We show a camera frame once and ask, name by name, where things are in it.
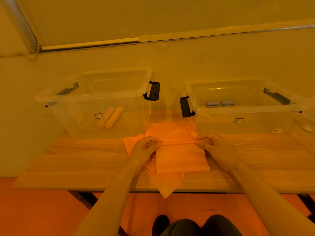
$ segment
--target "clear plastic container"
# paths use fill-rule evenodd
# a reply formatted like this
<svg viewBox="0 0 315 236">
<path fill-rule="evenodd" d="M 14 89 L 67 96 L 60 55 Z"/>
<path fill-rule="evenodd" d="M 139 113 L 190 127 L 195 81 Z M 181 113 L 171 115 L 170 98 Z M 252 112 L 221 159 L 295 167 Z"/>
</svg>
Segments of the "clear plastic container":
<svg viewBox="0 0 315 236">
<path fill-rule="evenodd" d="M 150 101 L 144 99 L 152 69 L 79 73 L 35 96 L 47 103 L 73 138 L 106 139 L 145 133 Z M 112 128 L 98 128 L 109 107 L 123 107 Z"/>
<path fill-rule="evenodd" d="M 191 82 L 187 92 L 199 134 L 280 133 L 295 114 L 310 108 L 301 96 L 261 78 Z M 223 106 L 222 101 L 235 105 Z"/>
</svg>

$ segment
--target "orange floor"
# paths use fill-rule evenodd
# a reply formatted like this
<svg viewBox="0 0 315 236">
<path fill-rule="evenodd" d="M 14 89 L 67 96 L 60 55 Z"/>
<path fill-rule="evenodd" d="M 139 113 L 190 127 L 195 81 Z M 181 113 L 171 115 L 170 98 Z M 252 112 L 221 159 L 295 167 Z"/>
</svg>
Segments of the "orange floor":
<svg viewBox="0 0 315 236">
<path fill-rule="evenodd" d="M 66 191 L 12 189 L 13 181 L 14 178 L 0 178 L 1 235 L 72 235 L 88 213 Z M 283 197 L 303 214 L 309 214 L 296 195 Z M 213 214 L 222 214 L 244 236 L 269 235 L 242 194 L 172 194 L 167 199 L 160 194 L 129 194 L 121 225 L 129 235 L 150 236 L 159 214 L 166 214 L 171 222 L 188 218 L 199 225 Z"/>
</svg>

